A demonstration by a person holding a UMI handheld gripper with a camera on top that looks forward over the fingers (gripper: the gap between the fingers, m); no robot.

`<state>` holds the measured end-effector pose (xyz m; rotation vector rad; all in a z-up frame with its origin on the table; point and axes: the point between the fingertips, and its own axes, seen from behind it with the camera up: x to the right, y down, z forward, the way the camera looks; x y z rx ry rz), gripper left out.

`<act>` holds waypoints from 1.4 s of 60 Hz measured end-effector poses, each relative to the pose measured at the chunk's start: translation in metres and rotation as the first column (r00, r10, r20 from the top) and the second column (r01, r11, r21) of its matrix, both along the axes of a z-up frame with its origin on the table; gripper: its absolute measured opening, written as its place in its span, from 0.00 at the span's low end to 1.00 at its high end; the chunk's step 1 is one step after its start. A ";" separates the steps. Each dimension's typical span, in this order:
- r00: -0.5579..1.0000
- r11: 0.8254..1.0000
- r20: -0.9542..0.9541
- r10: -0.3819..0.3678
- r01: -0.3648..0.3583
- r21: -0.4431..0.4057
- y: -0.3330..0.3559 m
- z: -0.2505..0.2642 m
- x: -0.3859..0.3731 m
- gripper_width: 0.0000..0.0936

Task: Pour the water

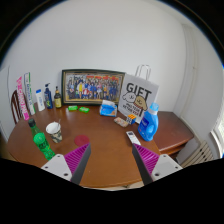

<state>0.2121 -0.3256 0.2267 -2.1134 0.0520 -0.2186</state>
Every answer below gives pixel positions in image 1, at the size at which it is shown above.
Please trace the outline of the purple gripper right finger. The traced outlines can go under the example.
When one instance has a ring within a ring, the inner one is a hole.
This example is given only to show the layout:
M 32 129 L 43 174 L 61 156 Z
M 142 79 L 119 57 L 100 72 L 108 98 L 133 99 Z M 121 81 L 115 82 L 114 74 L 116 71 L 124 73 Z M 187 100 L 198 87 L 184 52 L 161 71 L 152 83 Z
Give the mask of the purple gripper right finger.
M 158 155 L 141 145 L 132 145 L 132 154 L 144 185 L 164 178 L 182 169 L 169 155 Z

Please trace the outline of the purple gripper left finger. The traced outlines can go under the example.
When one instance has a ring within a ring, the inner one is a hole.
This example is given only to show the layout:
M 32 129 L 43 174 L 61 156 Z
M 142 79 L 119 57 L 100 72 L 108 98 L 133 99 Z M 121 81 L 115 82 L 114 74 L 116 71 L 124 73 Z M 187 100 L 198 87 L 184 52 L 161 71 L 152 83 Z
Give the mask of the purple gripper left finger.
M 91 145 L 85 144 L 66 155 L 56 154 L 42 169 L 79 185 L 90 155 Z

